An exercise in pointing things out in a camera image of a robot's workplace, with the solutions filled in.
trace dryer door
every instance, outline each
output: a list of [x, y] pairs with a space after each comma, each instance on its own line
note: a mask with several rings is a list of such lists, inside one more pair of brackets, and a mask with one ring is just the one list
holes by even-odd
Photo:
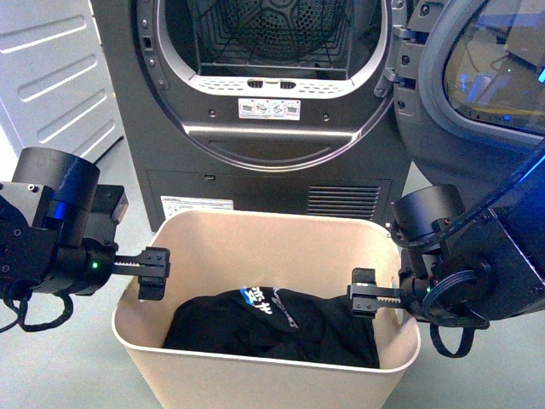
[[545, 3], [420, 1], [396, 66], [410, 155], [471, 204], [545, 135]]

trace dryer vent grille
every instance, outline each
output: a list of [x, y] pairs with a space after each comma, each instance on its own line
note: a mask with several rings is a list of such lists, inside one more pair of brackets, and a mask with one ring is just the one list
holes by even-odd
[[378, 186], [311, 186], [307, 214], [371, 220], [381, 189]]

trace warning label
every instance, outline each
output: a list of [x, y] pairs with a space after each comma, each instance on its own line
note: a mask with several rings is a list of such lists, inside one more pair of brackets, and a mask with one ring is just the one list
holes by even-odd
[[201, 199], [201, 198], [179, 198], [176, 196], [161, 196], [164, 217], [170, 219], [182, 211], [191, 209], [220, 209], [232, 210], [232, 200], [228, 199]]
[[300, 100], [238, 98], [238, 117], [241, 119], [284, 119], [298, 121], [300, 116]]

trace blue light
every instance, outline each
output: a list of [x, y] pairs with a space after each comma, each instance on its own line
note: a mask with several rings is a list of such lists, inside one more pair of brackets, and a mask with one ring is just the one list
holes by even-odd
[[54, 210], [53, 218], [57, 220], [64, 220], [66, 217], [67, 206], [64, 202], [58, 202]]
[[468, 75], [467, 74], [462, 74], [460, 76], [460, 79], [462, 81], [462, 92], [463, 93], [468, 92]]
[[542, 164], [543, 160], [545, 160], [545, 156], [543, 156], [541, 159], [539, 159], [539, 162], [537, 162], [536, 164], [534, 164], [532, 166], [532, 168], [530, 170], [528, 170], [528, 172], [526, 173], [526, 175], [522, 176], [522, 178], [519, 180], [519, 183], [522, 183], [522, 181], [528, 177], [530, 175], [531, 172], [533, 172], [537, 166], [539, 166], [540, 164]]

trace laundry basket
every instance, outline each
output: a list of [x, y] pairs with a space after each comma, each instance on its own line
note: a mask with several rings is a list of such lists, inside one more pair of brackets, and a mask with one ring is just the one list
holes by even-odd
[[134, 279], [112, 324], [163, 407], [380, 408], [418, 355], [416, 321], [399, 323], [386, 309], [373, 321], [381, 369], [161, 349], [175, 310], [197, 296], [269, 286], [337, 297], [356, 267], [390, 286], [399, 253], [372, 222], [190, 210], [166, 221], [152, 245], [171, 251], [163, 301], [140, 302]]

